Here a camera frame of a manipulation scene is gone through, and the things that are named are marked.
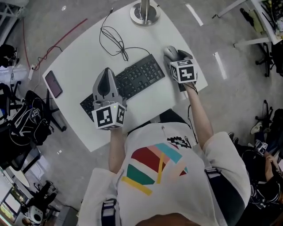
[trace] black strap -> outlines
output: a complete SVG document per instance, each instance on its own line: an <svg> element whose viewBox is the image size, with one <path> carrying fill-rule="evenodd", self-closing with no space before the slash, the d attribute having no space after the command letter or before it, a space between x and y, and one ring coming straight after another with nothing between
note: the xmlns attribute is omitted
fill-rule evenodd
<svg viewBox="0 0 283 226"><path fill-rule="evenodd" d="M205 172L227 225L236 225L245 210L242 197L217 169L211 168Z"/></svg>
<svg viewBox="0 0 283 226"><path fill-rule="evenodd" d="M103 202L101 209L101 225L102 226L115 226L115 199L109 199Z"/></svg>

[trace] concrete floor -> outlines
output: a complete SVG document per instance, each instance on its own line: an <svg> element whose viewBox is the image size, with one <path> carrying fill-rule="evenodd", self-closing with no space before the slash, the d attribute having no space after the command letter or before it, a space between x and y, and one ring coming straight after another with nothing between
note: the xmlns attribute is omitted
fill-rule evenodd
<svg viewBox="0 0 283 226"><path fill-rule="evenodd" d="M107 16L112 7L118 10L131 2L133 0L30 0L24 19L30 64L36 63L37 57L44 56L49 47L85 18L88 20L58 46L64 50L89 27ZM258 36L239 11L240 7L247 8L246 4L236 7L221 19L211 19L233 0L156 2L180 31L206 77L208 87L203 89L199 96L214 131L233 131L240 138L240 143L250 141L252 138L249 131L256 122L254 117L262 114L263 100L266 99L274 109L282 107L283 78L276 74L275 68L271 71L270 78L264 77L264 66L255 65L255 61L262 57L257 45L237 49L233 47L235 42ZM194 8L204 23L203 26L199 26L192 13L185 7L186 3ZM16 24L7 43L19 48L20 64L28 68L22 23L19 21ZM223 63L227 78L221 74L215 53L218 53ZM47 60L41 63L42 73L59 54L60 50L54 49L48 55ZM28 89L34 89L39 76L37 71L31 82L26 80L19 88L19 95L24 96ZM45 98L46 85L42 78L35 92ZM93 168L108 167L109 146L89 152L60 112L56 118L66 124L68 129L63 133L55 129L55 133L38 147L46 160L41 180L51 180L58 187L60 193L57 198L62 203L79 208Z"/></svg>

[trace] green stripe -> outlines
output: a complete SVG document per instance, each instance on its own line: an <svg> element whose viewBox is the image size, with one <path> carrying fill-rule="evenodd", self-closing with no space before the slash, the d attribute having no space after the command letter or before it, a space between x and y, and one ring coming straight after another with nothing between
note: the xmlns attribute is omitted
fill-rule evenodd
<svg viewBox="0 0 283 226"><path fill-rule="evenodd" d="M127 177L141 185L153 185L154 180L147 176L145 173L139 171L136 167L129 164L127 170Z"/></svg>

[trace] phone screen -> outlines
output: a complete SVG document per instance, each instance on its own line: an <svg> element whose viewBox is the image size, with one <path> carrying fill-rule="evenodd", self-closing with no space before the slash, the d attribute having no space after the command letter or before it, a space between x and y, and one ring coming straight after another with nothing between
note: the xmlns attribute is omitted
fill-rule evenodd
<svg viewBox="0 0 283 226"><path fill-rule="evenodd" d="M45 80L50 88L50 91L52 92L53 96L57 98L61 93L62 89L59 86L59 83L57 82L53 71L50 71L46 76Z"/></svg>

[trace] power strip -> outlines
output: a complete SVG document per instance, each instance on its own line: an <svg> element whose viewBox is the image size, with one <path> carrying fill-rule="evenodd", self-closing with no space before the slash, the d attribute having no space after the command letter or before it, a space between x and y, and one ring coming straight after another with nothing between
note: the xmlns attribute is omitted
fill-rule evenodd
<svg viewBox="0 0 283 226"><path fill-rule="evenodd" d="M33 64L33 65L31 66L31 68L30 68L30 73L28 74L28 79L29 79L30 81L31 81L31 79L32 79L32 75L33 75L33 73L34 73L35 67L36 67L36 64Z"/></svg>

